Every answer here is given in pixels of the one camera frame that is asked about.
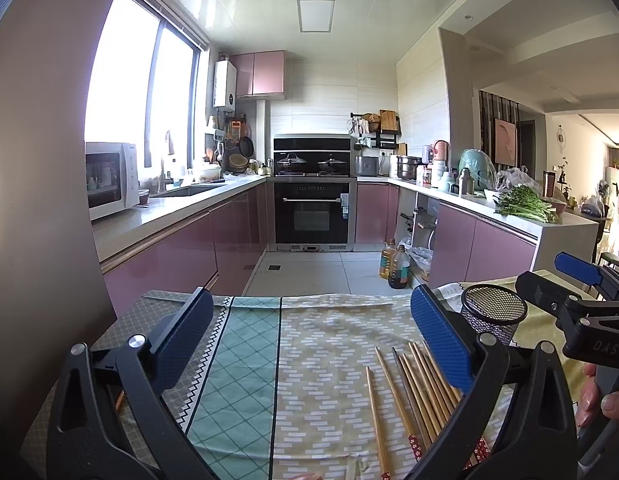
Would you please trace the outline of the person's right hand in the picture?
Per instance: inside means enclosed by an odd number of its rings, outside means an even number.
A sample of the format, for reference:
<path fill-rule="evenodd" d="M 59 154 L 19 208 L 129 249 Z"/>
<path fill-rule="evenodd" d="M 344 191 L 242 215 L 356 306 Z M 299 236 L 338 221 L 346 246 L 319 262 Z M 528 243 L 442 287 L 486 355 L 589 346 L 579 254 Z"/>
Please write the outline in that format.
<path fill-rule="evenodd" d="M 619 420 L 619 391 L 604 396 L 596 385 L 596 367 L 586 363 L 583 368 L 586 382 L 581 390 L 575 422 L 579 428 L 591 424 L 597 414 L 612 420 Z"/>

